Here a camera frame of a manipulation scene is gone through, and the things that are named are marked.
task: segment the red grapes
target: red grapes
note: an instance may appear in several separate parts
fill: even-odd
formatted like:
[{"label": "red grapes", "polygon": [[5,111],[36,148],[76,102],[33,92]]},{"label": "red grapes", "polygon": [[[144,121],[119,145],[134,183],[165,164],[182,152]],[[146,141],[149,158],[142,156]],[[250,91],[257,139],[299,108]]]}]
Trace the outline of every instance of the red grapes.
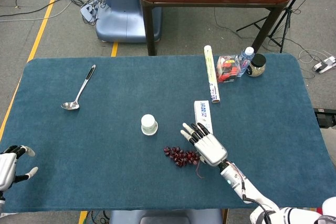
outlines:
[{"label": "red grapes", "polygon": [[178,167],[186,166],[187,164],[197,165],[200,160],[199,155],[193,151],[182,150],[180,147],[165,147],[163,148],[164,154],[170,157],[175,165]]}]

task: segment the jar lid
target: jar lid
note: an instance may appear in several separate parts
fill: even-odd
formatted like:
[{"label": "jar lid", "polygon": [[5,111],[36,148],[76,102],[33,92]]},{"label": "jar lid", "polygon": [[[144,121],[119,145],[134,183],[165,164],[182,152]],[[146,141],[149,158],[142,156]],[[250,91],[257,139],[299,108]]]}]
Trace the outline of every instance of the jar lid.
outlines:
[{"label": "jar lid", "polygon": [[266,63],[266,58],[265,56],[261,54],[256,54],[254,55],[251,64],[255,66],[256,68],[261,68],[263,65]]}]

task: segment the yellow floor line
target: yellow floor line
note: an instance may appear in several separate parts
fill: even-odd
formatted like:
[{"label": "yellow floor line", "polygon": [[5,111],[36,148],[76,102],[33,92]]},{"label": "yellow floor line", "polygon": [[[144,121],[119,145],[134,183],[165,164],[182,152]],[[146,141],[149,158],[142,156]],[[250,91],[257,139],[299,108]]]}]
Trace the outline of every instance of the yellow floor line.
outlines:
[{"label": "yellow floor line", "polygon": [[118,51],[118,42],[114,42],[113,47],[112,47],[111,57],[116,57],[117,51]]},{"label": "yellow floor line", "polygon": [[51,4],[51,5],[49,5],[48,8],[47,8],[46,15],[44,15],[44,18],[45,18],[45,19],[43,19],[43,21],[42,21],[42,24],[41,24],[41,26],[40,26],[40,30],[39,30],[38,33],[37,33],[37,36],[36,36],[36,39],[35,39],[33,48],[32,48],[32,50],[31,50],[31,52],[30,52],[30,54],[29,54],[29,57],[28,57],[27,62],[31,61],[31,60],[34,58],[34,56],[35,56],[35,53],[36,53],[36,51],[37,51],[38,44],[40,43],[42,34],[43,34],[44,29],[46,28],[46,25],[47,25],[47,22],[48,22],[48,19],[47,19],[47,18],[50,16],[51,9],[53,8],[53,5],[54,5],[54,4]]},{"label": "yellow floor line", "polygon": [[88,215],[87,211],[81,211],[80,216],[79,216],[79,220],[78,220],[78,224],[83,224],[84,221],[86,220],[87,215]]},{"label": "yellow floor line", "polygon": [[[44,16],[46,19],[44,19],[44,20],[42,21],[42,24],[41,24],[40,29],[39,29],[39,31],[38,31],[38,34],[37,34],[37,36],[36,36],[36,39],[35,39],[33,48],[32,48],[32,50],[31,50],[31,52],[30,52],[30,54],[29,54],[29,57],[28,57],[27,62],[31,61],[31,60],[34,58],[34,56],[35,56],[35,53],[36,53],[38,44],[40,43],[42,34],[43,34],[43,32],[44,32],[44,29],[45,29],[46,24],[47,24],[47,21],[48,21],[47,18],[50,16],[50,13],[51,13],[51,9],[52,9],[52,8],[53,8],[53,4],[49,5],[48,8],[47,8],[46,15]],[[17,89],[18,89],[18,87],[19,87],[19,84],[20,84],[20,81],[19,81],[19,83],[18,83],[17,86],[16,86],[16,89],[15,89],[14,94],[13,94],[13,96],[12,96],[12,100],[10,101],[9,107],[8,107],[7,112],[6,112],[6,114],[5,114],[5,118],[4,118],[4,120],[2,121],[2,124],[1,124],[1,127],[0,127],[0,141],[1,141],[2,135],[3,135],[3,133],[4,133],[5,125],[6,125],[6,122],[7,122],[9,113],[10,113],[10,110],[11,110],[11,108],[12,108],[13,101],[14,101],[14,97],[15,97],[15,95],[16,95],[16,92],[17,92]]]}]

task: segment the robotic hand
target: robotic hand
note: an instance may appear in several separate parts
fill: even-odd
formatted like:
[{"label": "robotic hand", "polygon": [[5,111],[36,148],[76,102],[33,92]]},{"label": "robotic hand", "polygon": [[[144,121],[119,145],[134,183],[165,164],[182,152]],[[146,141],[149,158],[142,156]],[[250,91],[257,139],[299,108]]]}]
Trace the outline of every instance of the robotic hand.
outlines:
[{"label": "robotic hand", "polygon": [[0,153],[0,214],[2,213],[6,200],[3,197],[4,192],[8,190],[13,183],[30,179],[38,170],[38,167],[34,167],[25,175],[15,175],[17,160],[25,153],[31,157],[35,156],[35,152],[31,148],[23,145],[10,146],[4,152]]},{"label": "robotic hand", "polygon": [[260,218],[264,218],[266,224],[284,224],[279,207],[262,195],[235,164],[226,159],[226,149],[204,125],[191,124],[191,128],[183,123],[183,127],[187,132],[181,130],[181,134],[195,146],[201,155],[200,159],[210,166],[218,166],[221,175],[245,203],[254,202],[259,205],[250,216],[251,223],[255,224]]}]

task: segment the white paper cup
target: white paper cup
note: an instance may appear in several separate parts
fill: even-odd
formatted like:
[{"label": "white paper cup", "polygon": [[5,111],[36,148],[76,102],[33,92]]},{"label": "white paper cup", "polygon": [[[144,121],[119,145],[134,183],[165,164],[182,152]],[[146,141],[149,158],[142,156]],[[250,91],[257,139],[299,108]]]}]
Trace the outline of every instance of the white paper cup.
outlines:
[{"label": "white paper cup", "polygon": [[147,136],[154,135],[158,131],[158,123],[152,115],[146,114],[141,118],[141,130]]}]

